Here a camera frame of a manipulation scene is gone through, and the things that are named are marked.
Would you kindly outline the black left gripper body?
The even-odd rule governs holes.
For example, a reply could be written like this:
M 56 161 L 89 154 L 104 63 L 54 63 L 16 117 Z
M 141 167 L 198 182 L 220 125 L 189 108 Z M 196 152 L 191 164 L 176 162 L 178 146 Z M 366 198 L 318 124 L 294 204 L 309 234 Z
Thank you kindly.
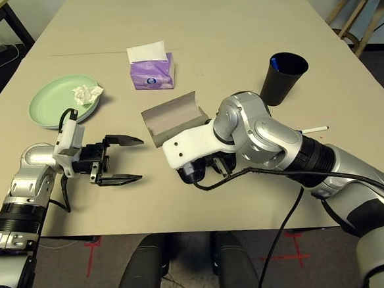
M 92 184 L 105 183 L 107 180 L 103 177 L 103 173 L 108 171 L 108 147 L 110 147 L 110 143 L 106 137 L 100 143 L 84 146 L 81 149 L 79 160 L 76 162 L 77 173 L 89 174 Z

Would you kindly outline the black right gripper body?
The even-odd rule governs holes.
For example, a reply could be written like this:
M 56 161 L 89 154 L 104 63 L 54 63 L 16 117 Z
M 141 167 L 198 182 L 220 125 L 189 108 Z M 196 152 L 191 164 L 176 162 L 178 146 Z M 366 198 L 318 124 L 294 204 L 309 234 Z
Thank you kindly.
M 236 168 L 237 157 L 235 153 L 216 152 L 205 158 L 206 166 L 212 167 L 224 178 L 230 176 Z

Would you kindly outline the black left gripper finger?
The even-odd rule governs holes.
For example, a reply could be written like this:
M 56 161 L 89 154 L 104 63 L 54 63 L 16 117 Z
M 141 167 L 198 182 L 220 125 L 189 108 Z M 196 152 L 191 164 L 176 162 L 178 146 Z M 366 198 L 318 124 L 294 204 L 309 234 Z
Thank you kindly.
M 104 142 L 108 145 L 117 144 L 119 146 L 131 147 L 134 145 L 144 144 L 144 141 L 128 135 L 106 135 Z
M 100 177 L 95 182 L 98 186 L 121 186 L 138 181 L 142 176 L 135 174 L 114 174 L 111 177 Z

